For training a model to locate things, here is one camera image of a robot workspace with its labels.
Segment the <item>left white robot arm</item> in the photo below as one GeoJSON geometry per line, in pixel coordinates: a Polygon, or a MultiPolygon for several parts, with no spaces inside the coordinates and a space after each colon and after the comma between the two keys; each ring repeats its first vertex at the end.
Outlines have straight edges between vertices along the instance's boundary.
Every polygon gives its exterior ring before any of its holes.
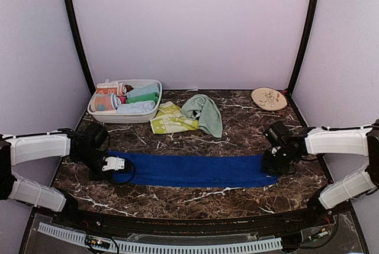
{"type": "Polygon", "coordinates": [[[124,161],[101,150],[110,141],[108,131],[98,123],[91,123],[84,131],[70,128],[19,136],[1,137],[1,199],[16,200],[35,207],[60,213],[60,218],[71,228],[83,224],[83,214],[77,210],[77,200],[65,191],[47,187],[12,171],[12,167],[33,160],[70,157],[83,163],[95,179],[111,180],[112,172],[124,168],[124,161]]]}

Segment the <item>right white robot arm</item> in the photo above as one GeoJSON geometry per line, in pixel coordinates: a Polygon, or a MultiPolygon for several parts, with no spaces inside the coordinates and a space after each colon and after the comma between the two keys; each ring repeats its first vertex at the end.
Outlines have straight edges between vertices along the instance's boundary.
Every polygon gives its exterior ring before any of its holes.
{"type": "Polygon", "coordinates": [[[302,221],[314,227],[330,210],[347,200],[378,190],[378,123],[358,127],[303,127],[289,130],[276,121],[264,132],[271,148],[264,152],[261,168],[273,175],[289,175],[295,163],[309,155],[347,154],[367,157],[367,163],[317,191],[307,202],[302,221]]]}

